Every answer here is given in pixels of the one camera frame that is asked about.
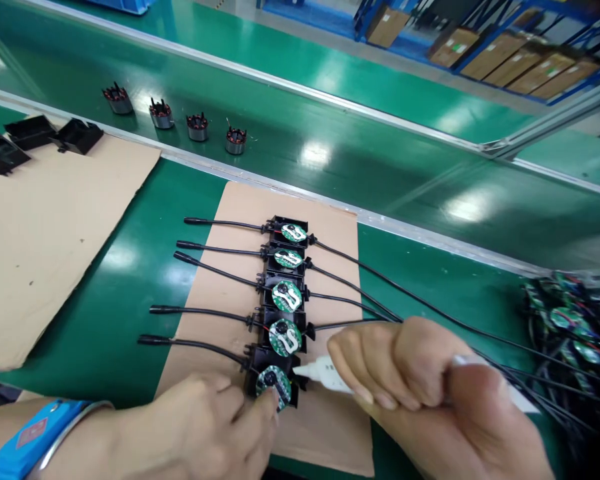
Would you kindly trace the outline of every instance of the workbench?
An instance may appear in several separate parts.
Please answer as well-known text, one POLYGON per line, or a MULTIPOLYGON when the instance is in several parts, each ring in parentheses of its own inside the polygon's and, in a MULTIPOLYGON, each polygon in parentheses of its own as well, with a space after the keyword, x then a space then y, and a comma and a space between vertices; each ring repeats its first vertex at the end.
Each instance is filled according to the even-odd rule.
MULTIPOLYGON (((22 118, 0 107, 0 128, 22 118)), ((173 258, 175 241, 206 242, 210 227, 192 227, 183 218, 213 218, 225 182, 161 159, 25 365, 0 373, 0 382, 50 396, 109 399, 118 408, 150 402, 169 349, 138 345, 137 337, 175 334, 178 317, 150 315, 149 306, 184 306, 196 268, 173 258)), ((358 242, 361 261, 405 288, 474 327, 528 345, 526 322, 516 313, 522 277, 361 224, 358 242)), ((192 255, 200 258, 201 252, 192 255)), ((498 362, 532 366, 526 353, 451 325, 362 269, 360 278, 362 289, 399 315, 434 319, 498 362)), ((532 418, 560 476, 556 432, 548 418, 532 418)), ((378 479, 418 478, 376 424, 373 447, 378 479)), ((353 478, 282 457, 273 457, 271 464, 312 479, 353 478)))
MULTIPOLYGON (((140 18, 63 4, 472 141, 531 120, 188 0, 158 2, 140 18), (387 88, 367 90, 372 81, 387 88)), ((0 0, 0 90, 534 265, 600 268, 596 193, 14 0, 0 0), (134 116, 112 114, 103 100, 114 81, 128 88, 134 116), (176 128, 156 131, 152 97, 172 106, 176 128), (198 144, 184 117, 201 111, 211 141, 198 144), (241 157, 212 141, 227 118, 248 130, 241 157)), ((542 165, 600 184, 596 140, 560 132, 529 150, 542 165)))

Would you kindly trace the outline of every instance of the cable plug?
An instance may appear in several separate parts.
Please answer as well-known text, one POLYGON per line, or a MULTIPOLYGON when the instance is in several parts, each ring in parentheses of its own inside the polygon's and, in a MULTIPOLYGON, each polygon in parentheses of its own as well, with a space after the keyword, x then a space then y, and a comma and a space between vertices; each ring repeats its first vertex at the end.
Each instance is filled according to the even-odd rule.
POLYGON ((145 333, 138 337, 138 343, 140 345, 170 345, 171 339, 160 335, 148 335, 145 333))
POLYGON ((185 217, 185 223, 188 225, 200 225, 201 223, 209 223, 209 220, 196 217, 185 217))
POLYGON ((180 307, 173 307, 171 305, 152 305, 149 307, 149 313, 153 313, 155 315, 162 315, 166 313, 180 313, 180 307))
POLYGON ((188 242, 188 241, 184 241, 184 240, 178 240, 175 243, 175 246, 178 248, 184 248, 184 249, 189 249, 189 250, 203 250, 204 249, 204 245, 201 245, 200 243, 188 242))
POLYGON ((200 260, 196 260, 193 257, 190 257, 186 253, 182 253, 180 251, 176 251, 173 253, 173 258, 177 258, 178 260, 182 260, 183 262, 190 263, 195 265, 196 267, 200 264, 200 260))

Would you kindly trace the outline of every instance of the black cable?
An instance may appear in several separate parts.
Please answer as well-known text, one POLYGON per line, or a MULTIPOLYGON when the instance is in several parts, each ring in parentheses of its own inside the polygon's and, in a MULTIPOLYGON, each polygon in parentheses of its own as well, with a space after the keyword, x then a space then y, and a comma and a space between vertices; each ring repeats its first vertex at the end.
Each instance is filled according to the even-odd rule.
POLYGON ((337 280, 340 283, 344 283, 346 286, 356 290, 356 292, 358 292, 360 295, 362 295, 364 298, 366 298, 367 300, 369 300, 370 302, 376 304, 378 307, 380 307, 382 310, 384 310, 385 312, 387 312, 390 316, 392 316, 393 318, 396 319, 396 321, 398 322, 402 322, 402 318, 400 318, 400 316, 396 315, 394 312, 392 312, 391 310, 389 310, 388 308, 386 308, 382 303, 378 302, 378 300, 374 299, 372 296, 370 296, 368 293, 366 293, 364 290, 362 290, 360 287, 358 287, 357 285, 354 285, 353 283, 351 283, 350 281, 344 280, 344 278, 340 278, 337 275, 334 275, 326 270, 322 270, 322 268, 318 268, 316 267, 313 263, 311 264, 311 266, 309 267, 313 270, 315 270, 318 273, 322 273, 323 275, 326 275, 329 278, 332 278, 334 280, 337 280))
POLYGON ((350 320, 350 321, 346 321, 346 322, 329 323, 327 325, 318 325, 317 327, 314 327, 313 330, 314 331, 328 330, 328 329, 338 328, 338 327, 348 327, 349 325, 358 325, 359 323, 378 323, 379 321, 384 321, 384 320, 380 320, 380 319, 350 320))
POLYGON ((257 375, 260 374, 258 370, 253 367, 248 367, 248 359, 239 357, 235 353, 230 352, 229 350, 225 350, 224 348, 217 347, 216 345, 212 345, 210 343, 198 342, 196 340, 182 340, 182 339, 172 339, 168 337, 162 337, 160 335, 140 335, 138 337, 138 343, 141 345, 184 345, 187 347, 198 347, 206 350, 211 350, 213 352, 219 353, 220 355, 224 355, 226 358, 230 358, 234 362, 238 362, 243 368, 249 368, 254 371, 257 375))
POLYGON ((208 309, 199 309, 193 307, 172 307, 170 305, 152 305, 149 307, 149 313, 154 315, 164 315, 168 313, 203 313, 206 315, 216 315, 217 317, 226 317, 233 320, 238 320, 247 325, 255 325, 257 327, 262 327, 263 324, 260 322, 253 321, 251 316, 242 317, 240 315, 236 315, 234 313, 223 312, 219 310, 208 310, 208 309))
POLYGON ((189 250, 211 250, 211 251, 220 251, 223 253, 238 253, 240 255, 254 255, 256 257, 261 257, 262 252, 254 252, 248 250, 232 250, 232 249, 224 249, 220 247, 209 247, 207 245, 202 245, 200 243, 188 242, 184 240, 178 240, 175 243, 175 246, 178 248, 184 248, 189 250))
POLYGON ((596 395, 592 395, 590 393, 584 392, 582 390, 578 390, 577 388, 570 387, 568 385, 565 385, 564 383, 556 382, 556 381, 553 381, 553 380, 550 380, 550 379, 544 378, 544 377, 538 377, 537 375, 534 375, 532 373, 528 373, 528 372, 525 372, 524 370, 519 370, 519 369, 516 369, 513 367, 507 367, 507 370, 512 372, 514 375, 522 375, 524 377, 528 377, 532 380, 535 380, 538 383, 544 383, 546 385, 550 385, 552 387, 562 389, 562 390, 565 390, 568 392, 572 392, 572 393, 575 393, 576 395, 580 395, 582 397, 586 397, 588 399, 600 402, 600 397, 597 397, 596 395))
POLYGON ((356 305, 357 307, 362 308, 362 310, 368 311, 372 315, 376 315, 378 318, 381 318, 382 320, 392 322, 392 323, 397 323, 393 318, 390 318, 390 317, 388 317, 388 316, 386 316, 386 315, 384 315, 384 314, 382 314, 360 302, 356 302, 355 300, 346 299, 344 297, 334 297, 332 295, 323 295, 322 293, 314 293, 314 292, 311 292, 310 297, 323 298, 326 300, 336 300, 336 301, 341 301, 341 302, 345 302, 345 303, 350 303, 352 305, 356 305))
POLYGON ((250 223, 232 222, 226 220, 206 220, 196 217, 185 217, 185 223, 188 225, 234 225, 236 227, 244 227, 254 230, 267 230, 266 226, 264 225, 252 225, 250 223))
POLYGON ((344 257, 344 258, 346 258, 347 260, 350 260, 350 261, 352 261, 352 262, 354 262, 354 263, 358 264, 359 266, 361 266, 361 267, 362 267, 362 268, 364 268, 365 270, 367 270, 367 271, 371 272, 372 274, 374 274, 374 275, 376 275, 377 277, 381 278, 382 280, 386 281, 386 282, 387 282, 388 284, 390 284, 392 287, 394 287, 394 288, 396 288, 396 289, 400 290, 402 293, 404 293, 404 294, 406 294, 406 295, 410 296, 410 297, 411 297, 411 298, 413 298, 414 300, 416 300, 416 301, 420 302, 422 305, 424 305, 424 306, 426 306, 426 307, 430 308, 431 310, 433 310, 434 312, 436 312, 438 315, 441 315, 442 317, 444 317, 444 318, 446 318, 447 320, 449 320, 450 322, 452 322, 452 323, 454 323, 454 324, 458 325, 459 327, 462 327, 462 328, 464 328, 465 330, 468 330, 468 331, 470 331, 470 332, 477 333, 478 335, 482 335, 483 337, 490 338, 490 339, 492 339, 492 340, 496 340, 496 341, 499 341, 499 342, 502 342, 502 343, 506 343, 507 345, 510 345, 510 346, 512 346, 512 347, 515 347, 515 348, 518 348, 518 349, 520 349, 520 350, 524 350, 524 351, 526 351, 526 352, 528 352, 528 353, 532 353, 532 354, 534 354, 534 355, 536 355, 536 356, 538 356, 538 357, 540 357, 540 358, 544 358, 545 360, 548 360, 548 361, 550 361, 550 362, 554 362, 554 363, 555 363, 555 364, 557 364, 557 365, 562 365, 563 367, 566 367, 566 368, 568 368, 568 369, 571 369, 571 370, 574 370, 574 371, 576 371, 576 372, 582 373, 583 375, 586 375, 586 376, 588 376, 588 377, 590 377, 590 378, 594 378, 594 379, 596 379, 596 380, 600 381, 600 377, 598 377, 598 376, 596 376, 596 375, 594 375, 594 374, 592 374, 592 373, 586 372, 586 371, 584 371, 584 370, 580 370, 579 368, 577 368, 577 367, 574 367, 573 365, 570 365, 570 364, 568 364, 568 363, 566 363, 566 362, 560 361, 560 360, 558 360, 558 359, 554 359, 554 358, 552 358, 552 357, 550 357, 550 356, 548 356, 548 355, 546 355, 546 354, 544 354, 544 353, 542 353, 542 352, 539 352, 538 350, 534 350, 534 349, 532 349, 532 348, 525 347, 524 345, 520 345, 519 343, 516 343, 516 342, 514 342, 514 341, 507 340, 507 339, 504 339, 504 338, 502 338, 502 337, 498 337, 497 335, 494 335, 494 334, 492 334, 492 333, 488 333, 488 332, 485 332, 485 331, 483 331, 483 330, 480 330, 480 329, 478 329, 478 328, 476 328, 476 327, 472 327, 471 325, 468 325, 467 323, 464 323, 464 322, 462 322, 462 321, 460 321, 460 320, 456 319, 455 317, 452 317, 452 316, 451 316, 451 315, 449 315, 448 313, 445 313, 445 312, 443 312, 443 311, 442 311, 442 310, 440 310, 438 307, 436 307, 436 306, 434 306, 434 305, 430 304, 428 301, 424 300, 423 298, 420 298, 420 297, 419 297, 418 295, 416 295, 415 293, 413 293, 413 292, 411 292, 411 291, 407 290, 406 288, 404 288, 404 287, 402 287, 402 286, 398 285, 396 282, 394 282, 394 281, 393 281, 393 280, 391 280, 390 278, 388 278, 388 277, 384 276, 382 273, 378 272, 378 270, 375 270, 374 268, 372 268, 372 267, 368 266, 367 264, 365 264, 365 263, 361 262, 360 260, 358 260, 358 259, 355 259, 355 258, 353 258, 352 256, 350 256, 350 255, 347 255, 347 254, 346 254, 346 253, 344 253, 344 252, 341 252, 341 251, 338 251, 338 250, 336 250, 336 249, 333 249, 333 248, 331 248, 331 247, 328 247, 327 245, 325 245, 324 243, 320 242, 320 241, 319 241, 319 240, 317 240, 317 239, 314 239, 314 244, 318 245, 319 247, 322 247, 322 248, 324 248, 324 249, 325 249, 325 250, 327 250, 327 251, 330 251, 330 252, 332 252, 332 253, 334 253, 334 254, 336 254, 336 255, 339 255, 339 256, 341 256, 341 257, 344 257))
POLYGON ((233 275, 233 274, 231 274, 229 272, 226 272, 224 270, 220 270, 220 269, 217 269, 217 268, 212 267, 210 265, 206 265, 206 264, 200 262, 200 260, 188 256, 186 253, 182 253, 180 251, 176 251, 173 254, 173 256, 174 256, 174 258, 177 258, 178 260, 182 260, 183 262, 190 263, 192 265, 196 265, 197 267, 202 267, 204 269, 211 270, 212 272, 216 272, 217 274, 223 275, 224 277, 227 277, 227 278, 230 278, 232 280, 236 280, 236 281, 238 281, 240 283, 244 283, 246 285, 250 285, 252 287, 255 287, 258 290, 260 290, 260 289, 270 290, 270 288, 264 287, 264 286, 260 285, 258 282, 247 280, 247 279, 244 279, 242 277, 238 277, 236 275, 233 275))

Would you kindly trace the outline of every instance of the black plastic part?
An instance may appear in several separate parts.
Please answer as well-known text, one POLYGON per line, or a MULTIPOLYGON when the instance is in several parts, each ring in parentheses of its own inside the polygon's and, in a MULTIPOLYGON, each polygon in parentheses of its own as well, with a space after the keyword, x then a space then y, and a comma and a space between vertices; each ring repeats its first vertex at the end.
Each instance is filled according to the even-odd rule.
MULTIPOLYGON (((307 329, 307 315, 302 311, 295 311, 293 313, 283 312, 275 307, 259 307, 256 309, 257 312, 253 314, 254 317, 259 317, 267 327, 277 322, 278 320, 285 319, 293 322, 300 332, 304 332, 307 329)), ((260 328, 260 334, 258 336, 258 345, 267 350, 272 349, 271 342, 269 341, 269 332, 264 328, 260 328)), ((307 338, 305 335, 302 336, 302 347, 299 352, 307 352, 307 338)))
POLYGON ((30 159, 16 144, 0 135, 0 175, 10 174, 14 168, 30 159))
POLYGON ((288 223, 298 225, 298 227, 301 227, 302 230, 304 230, 305 232, 309 231, 309 222, 302 221, 302 220, 296 220, 296 219, 290 219, 287 217, 279 217, 278 215, 276 215, 271 220, 267 220, 267 225, 273 229, 271 231, 271 240, 278 242, 282 245, 288 245, 290 247, 296 247, 296 248, 300 247, 302 249, 307 248, 309 246, 309 238, 308 237, 306 239, 302 240, 301 242, 294 243, 290 240, 287 240, 287 238, 282 233, 277 233, 277 232, 280 232, 280 228, 282 228, 283 225, 286 225, 288 223))
POLYGON ((86 155, 89 150, 102 138, 104 132, 94 123, 71 119, 51 137, 51 141, 58 146, 58 152, 66 151, 86 155))
POLYGON ((278 283, 282 282, 282 280, 288 280, 292 282, 300 293, 302 294, 302 305, 295 312, 302 312, 305 309, 305 302, 308 300, 310 292, 307 290, 305 286, 305 280, 302 277, 298 277, 296 275, 289 275, 288 273, 277 273, 272 271, 265 271, 264 273, 258 273, 258 282, 264 288, 260 288, 260 305, 273 308, 278 310, 278 307, 275 306, 273 302, 273 297, 271 296, 271 289, 274 288, 278 283))
POLYGON ((274 365, 282 370, 291 382, 291 400, 289 405, 298 408, 298 398, 300 390, 307 389, 306 377, 301 377, 293 372, 294 367, 300 366, 300 359, 295 355, 281 357, 273 350, 264 349, 256 344, 247 345, 245 354, 249 356, 249 366, 245 376, 245 392, 250 397, 256 397, 255 387, 258 381, 258 375, 252 370, 258 372, 274 365))
POLYGON ((57 132, 44 116, 32 117, 5 125, 5 130, 14 144, 22 150, 31 150, 51 143, 57 132))
POLYGON ((292 251, 296 252, 304 260, 304 258, 305 258, 304 248, 298 247, 295 245, 286 245, 286 244, 283 244, 283 243, 280 243, 277 241, 273 241, 273 240, 270 241, 268 245, 262 245, 262 248, 265 248, 268 251, 267 261, 265 263, 265 270, 269 270, 269 271, 273 271, 273 272, 277 272, 277 273, 287 273, 289 275, 297 275, 299 277, 305 276, 305 263, 304 262, 302 262, 295 269, 290 269, 290 268, 286 268, 286 267, 283 267, 282 265, 280 265, 278 262, 276 262, 275 258, 273 257, 273 255, 275 254, 275 252, 277 250, 284 249, 284 250, 292 250, 292 251))

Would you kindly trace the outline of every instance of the metal frame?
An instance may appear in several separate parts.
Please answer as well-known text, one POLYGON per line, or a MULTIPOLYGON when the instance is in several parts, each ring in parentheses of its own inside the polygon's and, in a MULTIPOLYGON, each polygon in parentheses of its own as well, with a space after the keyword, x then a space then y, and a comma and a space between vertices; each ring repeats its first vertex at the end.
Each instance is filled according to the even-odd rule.
POLYGON ((319 201, 333 207, 350 211, 357 215, 358 223, 368 225, 370 227, 398 235, 399 237, 408 238, 424 245, 430 245, 440 250, 451 252, 455 255, 474 260, 479 263, 484 263, 492 267, 509 271, 524 277, 547 276, 550 273, 549 269, 532 265, 520 260, 501 255, 490 250, 476 247, 466 242, 446 237, 439 233, 432 232, 406 222, 387 218, 384 215, 374 213, 369 210, 358 208, 354 205, 334 200, 308 190, 300 189, 280 181, 266 178, 262 175, 250 173, 232 165, 197 155, 165 143, 160 143, 134 133, 127 132, 122 129, 111 127, 104 123, 96 122, 85 117, 73 115, 66 111, 62 111, 42 103, 38 103, 11 93, 0 90, 0 106, 22 112, 26 115, 46 115, 51 121, 56 120, 57 123, 68 121, 70 118, 77 118, 83 121, 88 121, 98 125, 105 133, 124 140, 140 143, 149 147, 158 148, 162 151, 162 158, 170 161, 186 165, 196 170, 210 173, 217 177, 224 178, 229 181, 246 183, 255 187, 272 189, 292 197, 319 201))
MULTIPOLYGON (((442 143, 446 143, 456 148, 460 148, 462 150, 470 151, 472 153, 476 153, 478 155, 482 155, 488 159, 501 159, 502 157, 496 155, 496 151, 492 150, 492 147, 495 146, 497 142, 491 142, 488 144, 479 144, 469 142, 448 133, 444 133, 438 131, 436 129, 432 129, 430 127, 426 127, 424 125, 420 125, 415 122, 411 122, 400 117, 396 117, 394 115, 372 109, 370 107, 366 107, 364 105, 360 105, 358 103, 342 99, 340 97, 336 97, 335 95, 331 95, 316 89, 312 89, 310 87, 306 87, 304 85, 300 85, 298 83, 294 83, 292 81, 282 79, 280 77, 276 77, 274 75, 270 75, 268 73, 264 73, 244 65, 240 65, 239 63, 235 63, 232 61, 228 61, 226 59, 222 59, 220 57, 216 57, 214 55, 210 55, 208 53, 201 52, 199 50, 195 50, 189 47, 185 47, 183 45, 164 40, 159 37, 155 37, 153 35, 148 35, 144 32, 134 30, 124 25, 120 25, 115 22, 111 22, 108 20, 101 19, 94 15, 89 15, 88 13, 84 13, 64 5, 59 5, 49 0, 16 0, 19 3, 23 3, 26 5, 30 5, 36 8, 40 8, 46 11, 50 11, 52 13, 62 15, 64 17, 71 18, 76 21, 80 21, 82 23, 86 23, 91 26, 95 26, 104 31, 110 32, 114 35, 118 35, 120 37, 124 37, 136 42, 144 43, 149 45, 150 47, 157 48, 175 55, 180 55, 184 58, 188 58, 200 63, 204 63, 205 65, 210 65, 212 67, 216 67, 222 69, 224 71, 228 71, 230 73, 234 73, 236 75, 240 75, 242 77, 264 83, 266 85, 270 85, 272 87, 289 91, 297 95, 301 95, 303 97, 309 98, 314 101, 318 101, 320 103, 324 103, 327 105, 331 105, 346 111, 350 111, 357 115, 360 115, 365 118, 369 118, 374 121, 378 121, 380 123, 384 123, 386 125, 408 131, 410 133, 414 133, 416 135, 420 135, 423 137, 430 138, 435 141, 440 141, 442 143)), ((380 0, 375 0, 376 4, 382 4, 380 0)), ((564 5, 562 3, 554 2, 553 0, 533 0, 534 3, 550 3, 550 4, 558 4, 564 5)), ((512 15, 510 18, 506 20, 506 24, 510 25, 518 15, 512 15)), ((542 118, 538 120, 540 122, 547 122, 546 118, 542 118)), ((568 183, 570 185, 577 186, 582 189, 586 189, 588 191, 592 191, 600 195, 600 186, 594 183, 590 183, 576 177, 572 177, 570 175, 566 175, 560 173, 558 171, 550 170, 544 167, 540 167, 539 165, 532 164, 530 162, 526 162, 522 159, 515 159, 514 161, 507 162, 507 164, 512 165, 519 169, 524 169, 533 172, 537 175, 542 175, 544 177, 552 178, 556 181, 568 183)))
POLYGON ((514 160, 517 153, 530 145, 600 111, 600 86, 587 92, 576 102, 533 122, 518 132, 500 140, 484 144, 484 153, 498 159, 514 160))

